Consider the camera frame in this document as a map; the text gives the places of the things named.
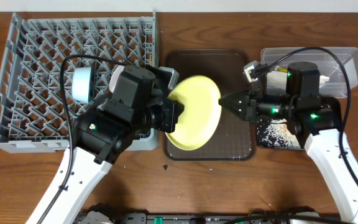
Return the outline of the white napkin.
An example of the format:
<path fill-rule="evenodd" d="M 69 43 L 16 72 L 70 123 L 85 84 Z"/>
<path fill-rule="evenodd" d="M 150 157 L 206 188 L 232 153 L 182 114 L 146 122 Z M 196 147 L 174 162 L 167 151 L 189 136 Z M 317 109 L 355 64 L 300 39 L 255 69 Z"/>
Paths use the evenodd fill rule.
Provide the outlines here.
<path fill-rule="evenodd" d="M 287 73 L 272 71 L 267 74 L 267 93 L 284 94 L 286 93 Z"/>

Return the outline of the yellow round plate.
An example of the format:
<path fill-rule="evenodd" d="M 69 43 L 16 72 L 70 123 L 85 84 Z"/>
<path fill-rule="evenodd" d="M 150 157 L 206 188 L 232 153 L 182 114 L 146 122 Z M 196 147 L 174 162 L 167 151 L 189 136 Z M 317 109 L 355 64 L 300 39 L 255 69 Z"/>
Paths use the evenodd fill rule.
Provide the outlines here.
<path fill-rule="evenodd" d="M 215 82 L 202 75 L 181 81 L 169 94 L 184 106 L 178 117 L 175 131 L 167 133 L 170 142 L 184 151 L 204 146 L 213 136 L 221 117 L 222 107 L 218 101 L 220 90 Z"/>

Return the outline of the white pink bowl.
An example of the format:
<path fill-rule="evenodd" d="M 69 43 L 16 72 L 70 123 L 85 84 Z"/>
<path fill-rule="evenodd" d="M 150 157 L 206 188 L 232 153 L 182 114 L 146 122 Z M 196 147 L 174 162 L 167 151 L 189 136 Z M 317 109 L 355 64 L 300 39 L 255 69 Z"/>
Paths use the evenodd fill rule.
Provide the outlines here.
<path fill-rule="evenodd" d="M 120 74 L 123 72 L 123 70 L 124 70 L 124 66 L 119 65 L 117 67 L 117 69 L 115 69 L 115 71 L 112 73 L 111 79 L 110 79 L 110 82 L 109 82 L 109 91 L 111 93 L 114 92 L 114 89 L 115 89 L 116 84 L 117 84 L 117 80 L 118 80 Z"/>

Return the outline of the light blue bowl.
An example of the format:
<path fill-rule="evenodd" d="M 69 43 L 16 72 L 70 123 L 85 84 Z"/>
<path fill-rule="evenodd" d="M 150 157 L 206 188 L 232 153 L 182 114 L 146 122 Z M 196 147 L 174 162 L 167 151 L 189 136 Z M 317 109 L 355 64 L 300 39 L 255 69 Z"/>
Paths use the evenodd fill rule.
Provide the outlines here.
<path fill-rule="evenodd" d="M 93 70 L 91 67 L 76 68 L 73 72 L 71 94 L 75 101 L 89 103 L 93 87 L 91 79 Z"/>

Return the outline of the yellow green snack wrapper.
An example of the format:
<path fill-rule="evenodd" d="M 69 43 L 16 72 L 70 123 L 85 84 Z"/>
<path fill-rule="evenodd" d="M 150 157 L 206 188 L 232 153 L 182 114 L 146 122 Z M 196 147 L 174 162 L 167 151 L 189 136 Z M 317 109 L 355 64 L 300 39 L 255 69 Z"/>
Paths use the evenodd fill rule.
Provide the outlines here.
<path fill-rule="evenodd" d="M 277 72 L 283 72 L 283 73 L 287 73 L 287 72 L 288 72 L 287 69 L 282 68 L 282 67 L 279 67 L 279 66 L 276 66 L 274 70 L 277 71 Z"/>

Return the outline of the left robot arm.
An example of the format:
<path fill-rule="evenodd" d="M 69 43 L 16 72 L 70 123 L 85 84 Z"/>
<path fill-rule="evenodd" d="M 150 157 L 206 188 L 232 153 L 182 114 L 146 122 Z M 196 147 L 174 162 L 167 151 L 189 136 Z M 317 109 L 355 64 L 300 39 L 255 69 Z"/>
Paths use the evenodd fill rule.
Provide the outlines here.
<path fill-rule="evenodd" d="M 168 98 L 179 74 L 172 68 L 125 65 L 110 94 L 73 122 L 69 147 L 28 223 L 72 223 L 99 181 L 141 131 L 172 133 L 184 106 Z"/>

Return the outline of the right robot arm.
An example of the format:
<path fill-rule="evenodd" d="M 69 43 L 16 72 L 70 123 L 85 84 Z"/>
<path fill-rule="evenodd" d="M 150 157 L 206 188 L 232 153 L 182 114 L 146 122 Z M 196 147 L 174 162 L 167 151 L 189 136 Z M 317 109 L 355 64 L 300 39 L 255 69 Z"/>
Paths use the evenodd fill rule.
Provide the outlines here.
<path fill-rule="evenodd" d="M 219 104 L 249 123 L 262 118 L 284 119 L 323 176 L 341 220 L 358 223 L 358 162 L 344 133 L 340 103 L 320 94 L 319 81 L 316 64 L 292 62 L 284 95 L 267 95 L 252 88 L 226 95 Z"/>

